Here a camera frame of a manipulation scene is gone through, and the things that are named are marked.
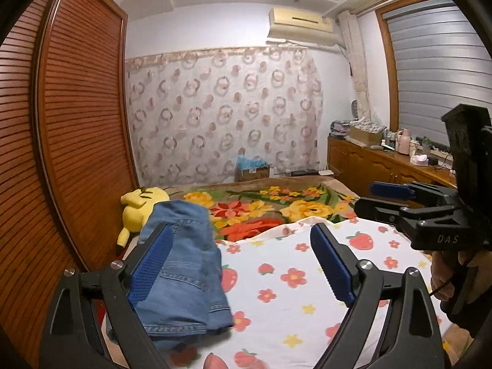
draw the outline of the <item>silver bolt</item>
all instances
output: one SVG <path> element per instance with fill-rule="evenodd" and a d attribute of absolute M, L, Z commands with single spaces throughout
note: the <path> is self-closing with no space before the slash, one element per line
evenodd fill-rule
<path fill-rule="evenodd" d="M 111 269 L 117 270 L 121 269 L 123 267 L 123 261 L 117 260 L 117 261 L 112 261 L 110 267 Z"/>
<path fill-rule="evenodd" d="M 360 266 L 365 271 L 368 271 L 368 270 L 372 269 L 373 264 L 372 264 L 371 261 L 368 261 L 368 260 L 364 259 L 364 260 L 361 261 Z"/>
<path fill-rule="evenodd" d="M 408 273 L 410 273 L 410 276 L 417 277 L 420 272 L 417 268 L 408 268 Z"/>
<path fill-rule="evenodd" d="M 66 277 L 70 277 L 75 273 L 75 269 L 73 268 L 67 268 L 63 271 L 63 275 Z"/>

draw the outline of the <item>strawberry print sheet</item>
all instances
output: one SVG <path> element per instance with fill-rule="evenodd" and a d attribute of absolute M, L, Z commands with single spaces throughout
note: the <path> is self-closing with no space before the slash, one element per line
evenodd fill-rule
<path fill-rule="evenodd" d="M 309 233 L 323 222 L 340 243 L 378 268 L 404 272 L 419 268 L 430 289 L 431 263 L 410 248 L 394 228 L 353 218 L 333 224 L 308 217 L 278 226 L 237 243 L 224 241 L 222 286 L 227 293 L 235 326 L 211 336 L 200 346 L 167 357 L 171 367 L 202 369 L 209 353 L 220 356 L 230 369 L 306 369 L 314 367 L 347 313 L 337 301 L 311 249 Z M 441 334 L 450 322 L 432 298 Z M 379 304 L 376 318 L 357 366 L 368 363 L 375 350 L 388 302 Z"/>

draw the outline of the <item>wardrobe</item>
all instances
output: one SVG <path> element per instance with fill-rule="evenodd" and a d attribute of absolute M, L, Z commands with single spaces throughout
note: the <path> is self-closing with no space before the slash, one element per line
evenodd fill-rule
<path fill-rule="evenodd" d="M 30 0 L 0 29 L 0 360 L 37 368 L 63 270 L 117 256 L 120 196 L 138 187 L 126 21 L 112 0 Z"/>

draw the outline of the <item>stack of folded clothes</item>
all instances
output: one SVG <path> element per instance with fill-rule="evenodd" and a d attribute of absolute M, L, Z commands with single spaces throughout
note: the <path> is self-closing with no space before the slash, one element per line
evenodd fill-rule
<path fill-rule="evenodd" d="M 134 309 L 156 348 L 167 352 L 223 333 L 234 320 L 221 286 L 221 256 L 208 211 L 183 200 L 157 203 L 139 243 L 163 222 L 172 227 L 173 247 L 149 295 Z M 110 326 L 108 336 L 116 342 Z"/>

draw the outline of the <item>floral blanket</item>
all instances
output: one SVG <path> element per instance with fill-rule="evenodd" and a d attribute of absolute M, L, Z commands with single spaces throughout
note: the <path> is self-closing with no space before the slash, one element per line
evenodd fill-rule
<path fill-rule="evenodd" d="M 207 208 L 217 240 L 248 239 L 309 216 L 333 223 L 355 218 L 355 194 L 330 187 L 330 181 L 335 180 L 308 178 L 257 180 L 168 193 L 172 199 L 182 198 Z"/>

